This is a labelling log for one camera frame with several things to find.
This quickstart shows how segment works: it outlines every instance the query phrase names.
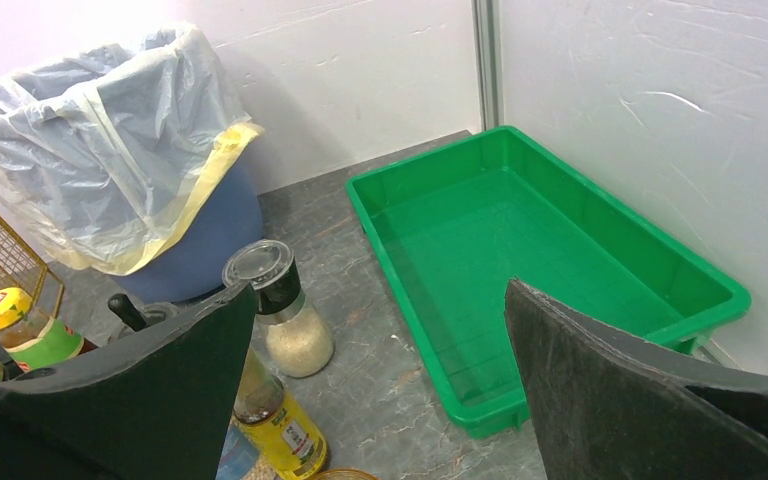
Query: blue trash can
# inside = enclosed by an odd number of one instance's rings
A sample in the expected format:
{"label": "blue trash can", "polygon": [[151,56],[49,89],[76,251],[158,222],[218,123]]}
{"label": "blue trash can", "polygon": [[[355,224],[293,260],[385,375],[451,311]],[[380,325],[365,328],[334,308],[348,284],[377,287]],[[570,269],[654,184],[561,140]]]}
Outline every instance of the blue trash can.
{"label": "blue trash can", "polygon": [[145,303],[181,302],[222,286],[222,268],[237,250],[263,238],[263,217],[246,171],[246,152],[216,185],[175,246],[143,268],[110,275]]}

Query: trash bag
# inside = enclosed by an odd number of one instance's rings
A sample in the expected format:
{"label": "trash bag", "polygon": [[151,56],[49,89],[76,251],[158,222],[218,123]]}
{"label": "trash bag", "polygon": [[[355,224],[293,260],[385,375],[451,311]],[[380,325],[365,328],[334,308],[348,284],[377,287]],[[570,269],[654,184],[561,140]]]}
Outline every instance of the trash bag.
{"label": "trash bag", "polygon": [[204,34],[175,25],[0,78],[0,200],[54,259],[127,275],[259,133]]}

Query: tray rim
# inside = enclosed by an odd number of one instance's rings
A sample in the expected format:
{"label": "tray rim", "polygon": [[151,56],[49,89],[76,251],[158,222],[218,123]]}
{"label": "tray rim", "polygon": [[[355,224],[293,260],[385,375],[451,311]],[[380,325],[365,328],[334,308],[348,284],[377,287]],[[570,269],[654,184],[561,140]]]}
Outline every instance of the tray rim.
{"label": "tray rim", "polygon": [[[405,323],[407,323],[411,335],[414,337],[414,342],[416,343],[420,357],[425,364],[426,370],[428,370],[428,374],[431,377],[431,382],[434,385],[434,388],[437,390],[444,410],[453,423],[467,429],[470,435],[473,434],[469,431],[470,429],[480,428],[480,423],[493,420],[501,415],[517,415],[517,418],[519,418],[520,415],[523,415],[524,418],[522,421],[526,420],[528,416],[528,404],[525,399],[525,391],[523,388],[520,388],[519,390],[515,389],[473,406],[463,405],[456,399],[455,392],[448,381],[446,373],[443,370],[443,366],[440,364],[439,359],[434,352],[425,328],[423,328],[422,323],[419,320],[419,316],[416,314],[416,311],[413,308],[413,305],[407,295],[407,290],[399,279],[396,268],[393,265],[387,250],[384,248],[384,243],[382,242],[378,231],[373,225],[372,217],[367,212],[355,184],[367,177],[378,175],[386,170],[399,168],[402,165],[413,162],[419,162],[426,157],[439,155],[442,151],[458,148],[460,145],[465,143],[479,141],[479,139],[482,137],[499,135],[503,132],[513,134],[519,140],[525,142],[529,147],[533,148],[547,161],[561,168],[565,173],[573,177],[575,181],[581,183],[582,186],[590,190],[592,193],[600,196],[612,208],[615,208],[618,212],[634,221],[638,226],[653,234],[668,248],[675,251],[682,258],[691,262],[694,266],[702,270],[705,274],[709,275],[712,279],[714,279],[731,293],[731,298],[725,302],[715,305],[695,315],[686,317],[660,330],[652,332],[643,337],[645,340],[656,343],[658,345],[665,345],[695,338],[701,334],[710,332],[710,330],[720,325],[740,318],[749,310],[749,307],[752,303],[749,292],[735,279],[715,267],[708,260],[696,254],[693,250],[679,242],[665,230],[657,227],[654,223],[643,217],[643,215],[633,210],[614,195],[608,193],[596,182],[584,176],[578,170],[562,161],[555,154],[513,126],[503,125],[490,130],[486,130],[484,132],[480,132],[478,134],[457,140],[447,145],[434,148],[419,155],[394,162],[390,165],[358,174],[346,182],[346,191],[349,196],[349,200],[352,203],[352,207],[357,214],[361,226],[363,227],[364,233],[372,245],[372,249],[375,252],[375,256],[377,257],[379,264],[381,265],[381,269],[383,270],[384,276],[387,279],[387,283],[393,292],[396,303],[399,305],[399,308],[402,311]],[[516,428],[520,428],[522,421],[516,425]],[[492,435],[493,433],[497,433],[502,430],[503,429],[499,429],[487,435]]]}

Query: white wall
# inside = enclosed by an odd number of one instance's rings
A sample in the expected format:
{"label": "white wall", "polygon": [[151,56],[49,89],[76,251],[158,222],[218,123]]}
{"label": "white wall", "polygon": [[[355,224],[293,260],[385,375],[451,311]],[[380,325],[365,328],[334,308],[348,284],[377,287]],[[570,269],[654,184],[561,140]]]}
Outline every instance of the white wall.
{"label": "white wall", "polygon": [[501,0],[505,119],[746,285],[768,373],[768,0]]}
{"label": "white wall", "polygon": [[0,75],[172,21],[205,31],[266,127],[261,192],[480,129],[470,0],[0,0]]}

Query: green label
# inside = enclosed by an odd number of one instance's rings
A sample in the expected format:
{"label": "green label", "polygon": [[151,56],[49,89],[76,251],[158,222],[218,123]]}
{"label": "green label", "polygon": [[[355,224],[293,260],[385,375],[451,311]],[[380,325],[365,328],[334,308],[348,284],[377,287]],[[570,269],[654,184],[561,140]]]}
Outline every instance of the green label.
{"label": "green label", "polygon": [[5,350],[19,368],[27,372],[68,360],[77,355],[83,346],[84,337],[50,317],[37,338]]}

